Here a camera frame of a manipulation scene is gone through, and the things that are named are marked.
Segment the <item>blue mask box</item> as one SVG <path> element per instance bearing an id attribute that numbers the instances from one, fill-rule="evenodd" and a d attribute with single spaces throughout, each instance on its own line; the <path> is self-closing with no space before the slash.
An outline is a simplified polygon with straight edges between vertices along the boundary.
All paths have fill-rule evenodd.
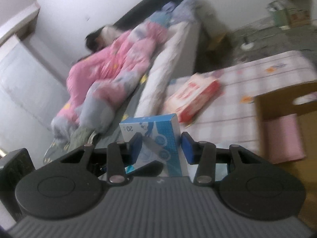
<path id="1" fill-rule="evenodd" d="M 136 170 L 152 161 L 163 163 L 163 177 L 188 175 L 187 163 L 180 147 L 180 125 L 176 114 L 127 118 L 120 124 L 124 141 L 135 133 L 142 135 L 142 147 L 133 168 Z"/>

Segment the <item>checked low mattress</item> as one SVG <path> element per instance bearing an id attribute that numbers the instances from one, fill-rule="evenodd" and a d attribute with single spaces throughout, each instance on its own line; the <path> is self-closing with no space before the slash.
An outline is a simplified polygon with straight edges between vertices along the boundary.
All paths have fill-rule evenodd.
<path id="1" fill-rule="evenodd" d="M 180 125 L 196 141 L 226 148 L 238 144 L 258 154 L 254 98 L 287 86 L 316 80 L 316 70 L 299 51 L 288 51 L 256 61 L 204 73 L 221 84 L 190 123 Z"/>

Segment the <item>red pink wipes pack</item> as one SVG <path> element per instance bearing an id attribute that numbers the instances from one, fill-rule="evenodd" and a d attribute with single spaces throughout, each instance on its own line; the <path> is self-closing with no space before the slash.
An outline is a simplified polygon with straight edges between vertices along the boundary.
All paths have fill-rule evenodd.
<path id="1" fill-rule="evenodd" d="M 213 76 L 192 75 L 164 104 L 169 113 L 177 114 L 180 123 L 189 123 L 200 109 L 220 89 L 220 82 Z"/>

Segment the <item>green floral pillow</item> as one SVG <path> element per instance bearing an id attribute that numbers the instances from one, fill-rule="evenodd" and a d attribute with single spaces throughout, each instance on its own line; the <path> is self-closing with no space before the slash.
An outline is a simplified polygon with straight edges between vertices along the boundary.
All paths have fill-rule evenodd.
<path id="1" fill-rule="evenodd" d="M 95 130 L 87 127 L 79 127 L 71 134 L 68 141 L 54 139 L 44 155 L 43 164 L 49 164 L 85 144 L 94 145 L 97 137 L 98 133 Z"/>

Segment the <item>pink and grey quilt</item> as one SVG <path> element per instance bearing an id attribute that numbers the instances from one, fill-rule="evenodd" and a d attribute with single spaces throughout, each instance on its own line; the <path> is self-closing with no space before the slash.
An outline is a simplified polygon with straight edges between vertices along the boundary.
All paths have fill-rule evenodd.
<path id="1" fill-rule="evenodd" d="M 66 81 L 70 99 L 51 122 L 57 143 L 70 142 L 79 127 L 107 131 L 148 70 L 155 49 L 166 42 L 170 20 L 171 13 L 156 11 L 126 32 L 110 26 L 107 46 L 72 66 Z"/>

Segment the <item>brown cardboard box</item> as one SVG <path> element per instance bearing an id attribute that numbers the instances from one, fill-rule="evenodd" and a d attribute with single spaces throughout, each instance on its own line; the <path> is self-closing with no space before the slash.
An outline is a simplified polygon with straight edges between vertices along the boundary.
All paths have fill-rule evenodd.
<path id="1" fill-rule="evenodd" d="M 316 229 L 316 81 L 258 95 L 254 105 L 259 155 L 303 183 L 299 217 Z"/>

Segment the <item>pink folded cloth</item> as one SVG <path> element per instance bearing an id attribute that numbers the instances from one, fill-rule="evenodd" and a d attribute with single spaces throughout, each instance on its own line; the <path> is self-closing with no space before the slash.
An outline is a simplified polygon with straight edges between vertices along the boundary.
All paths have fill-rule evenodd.
<path id="1" fill-rule="evenodd" d="M 269 162 L 280 164 L 305 158 L 296 114 L 266 121 L 264 130 Z"/>

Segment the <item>white plaid mattress pad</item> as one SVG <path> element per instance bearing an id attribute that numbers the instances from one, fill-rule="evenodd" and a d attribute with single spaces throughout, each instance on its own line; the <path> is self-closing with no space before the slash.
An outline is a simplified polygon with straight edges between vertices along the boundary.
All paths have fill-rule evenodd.
<path id="1" fill-rule="evenodd" d="M 172 79 L 193 73 L 201 25 L 181 22 L 168 29 L 167 41 L 154 60 L 141 93 L 135 117 L 159 113 Z"/>

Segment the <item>sleeping person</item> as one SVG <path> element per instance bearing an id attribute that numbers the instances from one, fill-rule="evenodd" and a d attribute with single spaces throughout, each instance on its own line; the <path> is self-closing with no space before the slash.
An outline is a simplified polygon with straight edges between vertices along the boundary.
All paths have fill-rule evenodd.
<path id="1" fill-rule="evenodd" d="M 123 31 L 114 25 L 106 25 L 87 35 L 85 38 L 85 46 L 88 50 L 92 51 L 92 53 L 96 53 L 111 45 L 122 34 Z"/>

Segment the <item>blue clothes pile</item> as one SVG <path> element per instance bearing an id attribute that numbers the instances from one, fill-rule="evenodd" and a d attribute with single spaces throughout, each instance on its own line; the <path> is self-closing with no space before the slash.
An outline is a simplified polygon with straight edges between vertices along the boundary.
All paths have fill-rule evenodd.
<path id="1" fill-rule="evenodd" d="M 193 23 L 196 21 L 196 5 L 197 0 L 183 0 L 179 5 L 169 2 L 162 7 L 162 11 L 170 16 L 170 25 Z"/>

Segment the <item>green paper bag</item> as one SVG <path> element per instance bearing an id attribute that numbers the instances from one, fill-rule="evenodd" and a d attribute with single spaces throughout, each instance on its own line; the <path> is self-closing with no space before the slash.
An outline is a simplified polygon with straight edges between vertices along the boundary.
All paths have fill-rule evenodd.
<path id="1" fill-rule="evenodd" d="M 271 2 L 266 7 L 273 18 L 276 27 L 284 27 L 289 25 L 289 18 L 286 8 L 279 2 Z"/>

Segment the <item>black headboard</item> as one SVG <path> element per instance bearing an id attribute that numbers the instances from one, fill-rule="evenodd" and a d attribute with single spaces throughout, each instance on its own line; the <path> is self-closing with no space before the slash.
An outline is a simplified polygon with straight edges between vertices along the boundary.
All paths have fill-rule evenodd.
<path id="1" fill-rule="evenodd" d="M 161 10 L 161 8 L 168 2 L 174 2 L 179 5 L 181 1 L 183 0 L 142 0 L 129 12 L 123 15 L 122 18 L 116 21 L 114 25 L 124 31 L 133 29 L 153 12 Z"/>

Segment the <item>open box with pink items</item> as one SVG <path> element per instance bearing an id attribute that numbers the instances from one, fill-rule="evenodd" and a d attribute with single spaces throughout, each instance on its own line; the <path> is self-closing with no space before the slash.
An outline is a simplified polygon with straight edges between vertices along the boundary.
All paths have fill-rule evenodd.
<path id="1" fill-rule="evenodd" d="M 281 3 L 287 10 L 289 25 L 282 28 L 295 28 L 311 23 L 310 11 L 312 0 L 274 0 Z"/>

